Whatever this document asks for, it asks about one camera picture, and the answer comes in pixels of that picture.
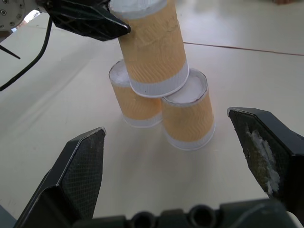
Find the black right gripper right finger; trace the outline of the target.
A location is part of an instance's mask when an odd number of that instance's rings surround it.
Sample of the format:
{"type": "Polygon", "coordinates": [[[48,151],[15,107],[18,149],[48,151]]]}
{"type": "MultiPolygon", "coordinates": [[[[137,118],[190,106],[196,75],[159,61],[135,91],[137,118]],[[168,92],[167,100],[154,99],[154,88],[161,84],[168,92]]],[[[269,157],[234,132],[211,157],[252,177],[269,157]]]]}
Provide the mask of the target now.
{"type": "Polygon", "coordinates": [[[230,107],[227,115],[260,187],[304,221],[304,137],[269,111],[230,107]]]}

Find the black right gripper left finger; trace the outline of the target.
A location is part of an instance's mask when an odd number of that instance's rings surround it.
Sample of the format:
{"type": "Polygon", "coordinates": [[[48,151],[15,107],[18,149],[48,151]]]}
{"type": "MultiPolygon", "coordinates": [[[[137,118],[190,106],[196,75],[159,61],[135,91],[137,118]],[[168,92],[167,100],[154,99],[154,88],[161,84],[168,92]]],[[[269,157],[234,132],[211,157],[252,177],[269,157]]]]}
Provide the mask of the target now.
{"type": "Polygon", "coordinates": [[[71,228],[92,219],[99,195],[106,130],[99,127],[68,141],[13,228],[71,228]]]}

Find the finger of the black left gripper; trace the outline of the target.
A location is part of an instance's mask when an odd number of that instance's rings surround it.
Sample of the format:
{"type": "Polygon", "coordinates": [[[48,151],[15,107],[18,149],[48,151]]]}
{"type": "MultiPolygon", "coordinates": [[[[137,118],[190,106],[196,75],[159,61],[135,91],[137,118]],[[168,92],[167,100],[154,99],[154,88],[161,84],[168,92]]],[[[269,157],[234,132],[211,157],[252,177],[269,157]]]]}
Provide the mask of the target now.
{"type": "Polygon", "coordinates": [[[130,25],[109,11],[108,3],[47,3],[46,11],[58,28],[102,42],[131,32],[130,25]]]}

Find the orange ribbed paper cup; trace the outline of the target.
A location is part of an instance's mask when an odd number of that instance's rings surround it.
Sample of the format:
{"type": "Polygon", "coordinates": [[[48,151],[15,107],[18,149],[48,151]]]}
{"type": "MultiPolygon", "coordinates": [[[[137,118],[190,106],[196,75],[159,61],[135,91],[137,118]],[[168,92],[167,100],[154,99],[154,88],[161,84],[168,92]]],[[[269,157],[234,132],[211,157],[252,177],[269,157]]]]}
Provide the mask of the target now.
{"type": "Polygon", "coordinates": [[[191,151],[205,146],[215,131],[215,120],[206,76],[191,68],[185,85],[163,97],[162,125],[168,142],[191,151]]]}
{"type": "Polygon", "coordinates": [[[109,10],[131,28],[119,44],[133,91],[158,98],[182,88],[190,69],[175,0],[110,0],[109,10]]]}
{"type": "Polygon", "coordinates": [[[139,96],[132,90],[123,60],[119,60],[112,66],[109,79],[123,118],[128,124],[139,128],[149,128],[162,121],[161,100],[139,96]]]}

